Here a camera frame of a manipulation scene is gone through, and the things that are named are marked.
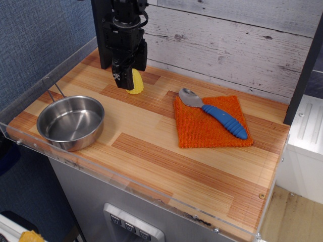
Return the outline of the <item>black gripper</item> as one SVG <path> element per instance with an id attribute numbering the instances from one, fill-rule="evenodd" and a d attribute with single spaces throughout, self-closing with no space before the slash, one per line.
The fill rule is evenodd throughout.
<path id="1" fill-rule="evenodd" d="M 145 71 L 147 43 L 141 18 L 122 22 L 115 17 L 102 21 L 105 46 L 112 52 L 112 74 L 118 88 L 133 90 L 132 68 Z"/>

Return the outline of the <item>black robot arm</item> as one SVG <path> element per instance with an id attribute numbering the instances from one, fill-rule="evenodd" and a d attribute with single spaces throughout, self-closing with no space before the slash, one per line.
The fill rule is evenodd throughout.
<path id="1" fill-rule="evenodd" d="M 143 27 L 148 23 L 147 1 L 111 1 L 102 20 L 105 47 L 112 53 L 112 74 L 119 88 L 132 91 L 133 69 L 145 71 L 147 43 Z"/>

